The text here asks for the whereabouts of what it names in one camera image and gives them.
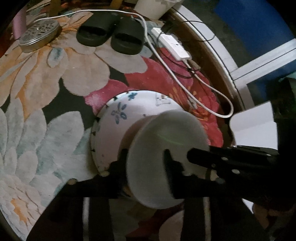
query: overturned bowl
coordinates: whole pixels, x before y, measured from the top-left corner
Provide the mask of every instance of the overturned bowl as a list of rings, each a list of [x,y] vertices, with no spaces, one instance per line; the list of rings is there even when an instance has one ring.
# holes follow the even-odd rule
[[[138,130],[150,119],[168,110],[182,110],[171,98],[154,91],[121,93],[101,109],[91,134],[92,156],[100,173],[129,148]]]
[[[206,168],[187,160],[187,152],[192,148],[209,150],[207,135],[195,116],[170,110],[150,119],[137,132],[128,151],[126,173],[134,197],[155,209],[180,204],[183,199],[175,199],[169,188],[163,152],[170,150],[173,160],[182,163],[187,175],[203,178]]]

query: rug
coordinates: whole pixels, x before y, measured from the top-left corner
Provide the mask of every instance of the rug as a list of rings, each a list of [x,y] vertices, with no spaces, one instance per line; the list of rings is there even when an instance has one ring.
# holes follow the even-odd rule
[[[140,54],[129,56],[114,51],[110,40],[99,47],[78,43],[76,31],[91,15],[81,12],[59,18],[62,32],[48,45],[23,53],[16,41],[0,58],[0,210],[22,240],[68,179],[81,181],[97,174],[89,145],[91,127],[98,111],[119,93],[161,92],[200,120],[210,145],[223,145],[216,117],[188,99],[147,46]],[[159,26],[152,21],[147,24],[149,31]],[[166,49],[162,51],[174,61]],[[199,101],[218,110],[208,87],[164,60],[186,77],[179,80]],[[209,83],[201,72],[197,75]],[[153,236],[172,215],[128,199],[111,201],[110,206],[116,240],[124,240],[128,234]],[[161,216],[161,221],[144,229],[147,222],[143,220],[155,216]],[[120,217],[129,221],[122,222]]]

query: concrete floor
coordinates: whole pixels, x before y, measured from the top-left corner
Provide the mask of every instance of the concrete floor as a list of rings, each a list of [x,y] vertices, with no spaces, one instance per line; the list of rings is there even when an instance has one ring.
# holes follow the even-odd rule
[[[250,62],[254,58],[249,55],[242,41],[238,39],[228,25],[214,13],[219,0],[185,0],[183,6],[188,8],[216,34],[222,44],[233,57],[238,67]]]

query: white power strip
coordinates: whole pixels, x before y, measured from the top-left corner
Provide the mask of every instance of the white power strip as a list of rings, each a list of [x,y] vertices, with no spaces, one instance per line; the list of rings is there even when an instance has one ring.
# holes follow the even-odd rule
[[[183,48],[181,44],[177,42],[177,40],[172,35],[162,34],[160,28],[152,28],[151,32],[168,49],[168,51],[172,54],[172,56],[174,56],[177,61],[191,59],[187,51]]]

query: blue flower pattern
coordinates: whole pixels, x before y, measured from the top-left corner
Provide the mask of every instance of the blue flower pattern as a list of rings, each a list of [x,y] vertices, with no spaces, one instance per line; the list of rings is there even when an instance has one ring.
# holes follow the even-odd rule
[[[111,115],[114,115],[115,116],[115,122],[116,122],[116,124],[119,124],[120,118],[122,118],[124,120],[127,119],[126,114],[122,111],[125,108],[126,108],[126,104],[124,104],[124,105],[121,106],[121,102],[119,102],[118,105],[117,105],[117,110],[113,110],[111,112]]]
[[[138,94],[138,93],[131,93],[131,94],[128,96],[128,101],[133,100],[137,94]]]

